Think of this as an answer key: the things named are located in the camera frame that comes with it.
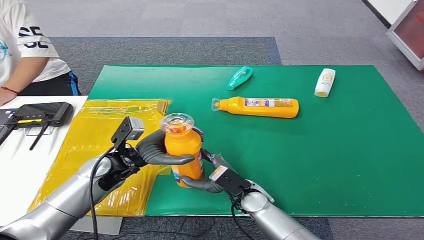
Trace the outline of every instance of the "orange bottle lying down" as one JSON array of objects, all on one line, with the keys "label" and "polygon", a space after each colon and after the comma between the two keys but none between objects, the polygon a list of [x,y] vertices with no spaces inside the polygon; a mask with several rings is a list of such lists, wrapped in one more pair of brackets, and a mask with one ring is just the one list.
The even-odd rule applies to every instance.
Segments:
[{"label": "orange bottle lying down", "polygon": [[195,124],[193,118],[184,113],[166,115],[160,121],[160,128],[165,131],[165,148],[168,154],[174,156],[193,155],[195,159],[183,165],[172,165],[172,172],[176,183],[180,187],[188,188],[181,176],[194,180],[203,180],[203,162],[200,149],[202,138],[192,128]]},{"label": "orange bottle lying down", "polygon": [[292,98],[244,98],[212,99],[213,111],[291,119],[299,112],[299,102]]}]

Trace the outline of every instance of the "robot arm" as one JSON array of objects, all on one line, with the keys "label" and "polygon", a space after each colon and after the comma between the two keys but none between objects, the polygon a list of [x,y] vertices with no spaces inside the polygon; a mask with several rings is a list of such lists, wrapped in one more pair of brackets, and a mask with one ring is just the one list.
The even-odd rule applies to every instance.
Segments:
[{"label": "robot arm", "polygon": [[[137,140],[143,131],[139,119],[126,117],[111,139],[114,146],[110,151],[87,161],[41,205],[0,228],[0,240],[57,240],[90,211],[90,189],[96,204],[147,164],[178,165],[194,160],[192,155],[166,155],[162,131],[145,137],[136,150],[126,147],[126,140]],[[221,156],[205,149],[202,155],[216,170],[207,182],[183,177],[187,186],[212,193],[227,192],[232,206],[249,214],[270,240],[319,240],[274,206],[274,199],[264,189],[233,171]]]},{"label": "robot arm", "polygon": [[[0,228],[0,240],[56,240],[65,234],[80,218],[90,211],[89,182],[98,158],[87,161],[76,174],[52,192],[45,201],[25,216]],[[93,198],[99,203],[118,188],[117,183],[109,190],[102,189],[99,181],[111,171],[114,157],[101,160],[95,173]]]},{"label": "robot arm", "polygon": [[140,119],[126,117],[111,139],[113,148],[102,157],[88,160],[41,205],[0,228],[0,240],[59,239],[90,211],[91,187],[93,202],[97,204],[147,164],[135,149],[126,148],[126,140],[136,140],[143,132]]},{"label": "robot arm", "polygon": [[319,240],[312,232],[276,207],[274,199],[257,183],[244,179],[230,168],[220,156],[202,149],[202,156],[211,162],[215,171],[209,181],[195,181],[183,177],[183,182],[193,188],[217,193],[225,191],[234,208],[249,214],[260,231],[270,240]]}]

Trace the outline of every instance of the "bottle label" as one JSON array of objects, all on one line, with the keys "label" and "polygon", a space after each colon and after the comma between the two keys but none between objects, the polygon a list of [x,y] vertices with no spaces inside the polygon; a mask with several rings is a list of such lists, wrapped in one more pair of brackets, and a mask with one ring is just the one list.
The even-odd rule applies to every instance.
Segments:
[{"label": "bottle label", "polygon": [[292,107],[293,103],[288,98],[246,98],[246,107]]},{"label": "bottle label", "polygon": [[333,76],[331,74],[327,73],[322,77],[321,84],[331,85],[332,82],[333,82]]},{"label": "bottle label", "polygon": [[[196,157],[196,159],[194,161],[197,161],[199,163],[200,170],[203,173],[204,169],[203,169],[203,160],[202,160],[202,154],[201,154],[201,152],[199,152],[197,154],[197,157]],[[171,166],[173,176],[174,176],[174,178],[175,178],[175,180],[176,180],[177,183],[179,183],[181,181],[181,175],[180,175],[180,171],[178,171],[178,167],[179,167],[178,165],[172,165]]]}]

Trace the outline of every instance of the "white t-shirt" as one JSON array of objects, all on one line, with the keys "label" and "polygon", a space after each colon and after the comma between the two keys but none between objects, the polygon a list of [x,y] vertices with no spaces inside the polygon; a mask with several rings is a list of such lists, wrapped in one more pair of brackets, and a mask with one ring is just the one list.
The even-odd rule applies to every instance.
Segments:
[{"label": "white t-shirt", "polygon": [[0,86],[15,70],[20,58],[50,57],[39,82],[66,74],[71,69],[59,55],[24,0],[0,0]]}]

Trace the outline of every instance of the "green tabletop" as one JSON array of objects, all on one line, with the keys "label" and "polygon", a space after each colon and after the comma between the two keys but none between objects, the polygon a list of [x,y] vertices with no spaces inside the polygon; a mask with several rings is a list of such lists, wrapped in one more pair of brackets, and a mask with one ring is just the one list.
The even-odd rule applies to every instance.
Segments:
[{"label": "green tabletop", "polygon": [[[171,99],[205,132],[204,147],[266,189],[295,216],[424,216],[424,135],[373,66],[106,65],[89,99]],[[328,98],[314,96],[323,68],[336,70]],[[296,118],[211,111],[211,99],[294,98]],[[158,176],[146,214],[230,213],[224,193],[178,187]]]}]

